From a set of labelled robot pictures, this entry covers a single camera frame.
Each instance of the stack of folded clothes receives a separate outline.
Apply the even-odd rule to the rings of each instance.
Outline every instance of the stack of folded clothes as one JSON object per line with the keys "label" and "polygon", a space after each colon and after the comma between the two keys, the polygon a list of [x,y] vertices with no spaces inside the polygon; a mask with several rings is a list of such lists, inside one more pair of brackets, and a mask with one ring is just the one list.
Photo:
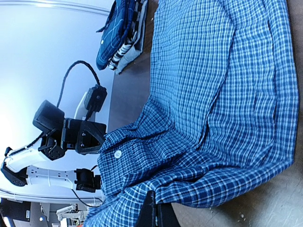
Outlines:
{"label": "stack of folded clothes", "polygon": [[107,66],[121,73],[143,52],[147,0],[116,0],[103,32],[97,55],[99,70]]}

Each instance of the shirt button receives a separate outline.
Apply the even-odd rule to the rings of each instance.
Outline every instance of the shirt button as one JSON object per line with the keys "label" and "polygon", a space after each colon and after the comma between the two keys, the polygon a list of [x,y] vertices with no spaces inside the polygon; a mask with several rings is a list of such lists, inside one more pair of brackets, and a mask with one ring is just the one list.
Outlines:
{"label": "shirt button", "polygon": [[121,158],[121,156],[122,156],[122,151],[117,150],[117,151],[115,152],[115,158]]}

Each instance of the black object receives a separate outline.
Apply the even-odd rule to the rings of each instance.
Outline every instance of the black object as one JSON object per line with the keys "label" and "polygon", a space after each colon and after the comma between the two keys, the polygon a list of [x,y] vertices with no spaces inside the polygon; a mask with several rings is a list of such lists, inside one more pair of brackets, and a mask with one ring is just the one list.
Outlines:
{"label": "black object", "polygon": [[95,193],[96,190],[101,189],[100,175],[94,176],[94,172],[88,169],[77,169],[75,173],[77,176],[76,190]]}
{"label": "black object", "polygon": [[156,204],[155,192],[148,191],[135,227],[180,227],[170,203]]}
{"label": "black object", "polygon": [[64,112],[45,100],[34,116],[33,125],[55,140],[61,139]]}
{"label": "black object", "polygon": [[93,112],[99,112],[101,110],[106,96],[106,88],[102,87],[101,85],[95,85],[89,89],[84,100],[84,106],[88,110],[86,120],[91,117]]}
{"label": "black object", "polygon": [[6,163],[3,162],[1,165],[1,172],[15,186],[23,187],[27,185],[27,167],[21,169],[18,173],[14,173],[8,169]]}
{"label": "black object", "polygon": [[66,150],[60,147],[60,142],[61,139],[54,140],[53,137],[43,136],[41,140],[41,146],[38,148],[38,151],[41,151],[52,161],[62,158],[65,155]]}
{"label": "black object", "polygon": [[79,154],[98,153],[105,141],[106,125],[67,118],[64,120],[61,148]]}
{"label": "black object", "polygon": [[4,153],[4,156],[7,157],[7,155],[9,154],[9,152],[12,150],[12,148],[7,147]]}
{"label": "black object", "polygon": [[31,202],[14,202],[7,199],[1,199],[1,214],[9,219],[19,221],[30,221]]}

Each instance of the blue plaid shirt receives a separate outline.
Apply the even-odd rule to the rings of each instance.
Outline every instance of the blue plaid shirt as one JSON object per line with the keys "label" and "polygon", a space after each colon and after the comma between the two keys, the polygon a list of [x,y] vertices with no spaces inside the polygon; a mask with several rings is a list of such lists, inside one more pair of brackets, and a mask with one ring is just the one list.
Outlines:
{"label": "blue plaid shirt", "polygon": [[106,136],[85,226],[134,226],[149,190],[206,208],[256,188],[293,163],[298,110],[285,0],[161,0],[151,95]]}
{"label": "blue plaid shirt", "polygon": [[123,45],[131,28],[136,0],[115,0],[103,32],[96,64],[99,70],[107,67],[109,60]]}

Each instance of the white wall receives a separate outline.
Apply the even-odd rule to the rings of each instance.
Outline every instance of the white wall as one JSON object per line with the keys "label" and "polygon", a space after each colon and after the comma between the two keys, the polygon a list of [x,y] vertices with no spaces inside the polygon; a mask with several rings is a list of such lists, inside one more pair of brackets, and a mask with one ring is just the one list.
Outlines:
{"label": "white wall", "polygon": [[67,0],[68,2],[75,2],[79,4],[86,4],[97,6],[110,10],[115,0]]}
{"label": "white wall", "polygon": [[[40,131],[32,125],[40,104],[57,103],[63,76],[76,60],[96,68],[101,34],[95,33],[106,16],[33,6],[0,6],[0,156],[7,146],[17,149],[31,142]],[[108,96],[96,121],[108,123],[113,72],[97,71]],[[84,92],[95,85],[91,72],[76,66],[66,81],[60,108],[73,117]],[[38,167],[69,170],[92,168],[97,155],[82,156],[68,151],[64,158]],[[14,193],[57,196],[54,188],[11,185],[0,174],[0,188]],[[60,196],[74,197],[70,190]],[[79,193],[82,197],[91,196]]]}

